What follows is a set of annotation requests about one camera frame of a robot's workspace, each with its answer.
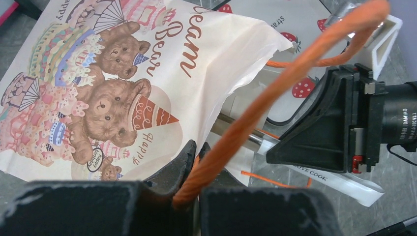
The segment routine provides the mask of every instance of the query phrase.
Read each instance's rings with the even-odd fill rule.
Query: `orange string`
[[[299,188],[298,186],[293,186],[293,185],[288,185],[288,184],[280,183],[280,182],[277,182],[275,180],[272,180],[272,179],[269,179],[269,178],[265,178],[265,177],[262,177],[260,175],[254,174],[254,173],[250,173],[250,172],[246,172],[246,171],[241,171],[240,173],[242,175],[250,176],[250,177],[254,177],[254,178],[258,178],[260,180],[263,180],[263,181],[266,181],[268,183],[272,183],[272,184],[275,184],[277,186],[281,186],[281,187],[284,187],[284,188]],[[308,187],[310,187],[310,185],[311,185],[311,178],[308,178],[308,181],[307,181],[307,184],[306,184],[305,187],[308,188]]]
[[[359,52],[374,30],[389,14],[387,0],[369,0],[325,30],[315,42],[292,63],[278,64],[286,69],[272,82],[235,120],[213,149],[193,169],[181,189],[173,197],[175,209],[187,208],[223,170],[229,160],[246,142],[261,116],[283,93],[305,77],[313,66],[339,65],[346,63]],[[334,58],[320,60],[346,35],[355,32],[346,51]]]
[[[266,131],[266,130],[263,130],[263,129],[256,129],[256,130],[258,130],[258,131],[260,131],[260,132],[262,132],[262,133],[268,134],[269,136],[271,136],[271,137],[273,137],[273,138],[275,138],[275,139],[279,139],[279,136],[277,136],[277,135],[275,135],[275,134],[273,134],[273,133],[271,133],[271,132],[268,132],[268,131]]]

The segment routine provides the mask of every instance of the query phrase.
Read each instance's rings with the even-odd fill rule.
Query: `cake illustration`
[[[129,111],[130,131],[142,130],[178,122],[173,115],[158,107],[145,96],[137,95]]]
[[[74,82],[91,85],[88,66],[104,48],[99,40],[100,36],[88,27],[52,23],[33,47],[29,75],[55,86],[70,86]]]
[[[120,0],[120,4],[125,18],[143,26],[143,33],[170,22],[176,14],[163,0]]]
[[[81,0],[69,13],[66,23],[73,28],[86,26],[88,22],[95,23],[103,11],[113,2],[114,0]]]
[[[62,122],[56,121],[51,127],[51,134],[49,135],[49,142],[61,146],[64,137],[66,125]]]
[[[4,91],[0,105],[18,108],[19,112],[40,99],[39,79],[19,73]]]
[[[100,33],[134,21],[146,33],[171,22],[175,14],[176,10],[166,7],[163,0],[82,0],[66,22],[73,28],[88,26]]]
[[[0,151],[13,150],[44,166],[72,160],[75,149],[69,144],[67,115],[82,116],[88,107],[76,95],[74,87],[56,87],[19,73],[0,101]]]

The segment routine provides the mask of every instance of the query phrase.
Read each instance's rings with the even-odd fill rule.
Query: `metal rod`
[[[215,134],[222,136],[234,121],[235,119],[220,113],[217,117],[216,122],[211,128],[211,131]],[[268,138],[271,138],[269,135],[259,130],[253,130],[252,133],[249,135],[248,140],[244,143],[243,146],[254,152],[257,152],[265,138],[265,135],[268,136]]]

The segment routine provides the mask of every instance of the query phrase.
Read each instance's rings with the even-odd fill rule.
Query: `teddy bear illustration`
[[[77,87],[77,100],[88,104],[83,117],[70,115],[68,125],[70,142],[75,148],[72,154],[78,164],[84,165],[92,159],[90,139],[111,141],[124,148],[132,145],[137,131],[128,131],[128,113],[133,99],[141,94],[149,97],[149,80],[131,82],[122,79],[105,80],[101,69],[92,65],[89,75],[95,76],[92,86]]]
[[[125,80],[132,78],[138,70],[135,59],[144,55],[150,47],[149,42],[138,41],[131,35],[139,29],[138,23],[127,22],[100,33],[99,44],[104,49],[95,60],[104,72]]]
[[[112,165],[113,158],[106,157],[101,164],[99,171],[101,171],[102,181],[117,181],[122,175],[121,167]]]

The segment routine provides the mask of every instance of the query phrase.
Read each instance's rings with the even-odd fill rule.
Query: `camera lens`
[[[386,86],[386,90],[381,143],[414,142],[417,137],[417,82]]]

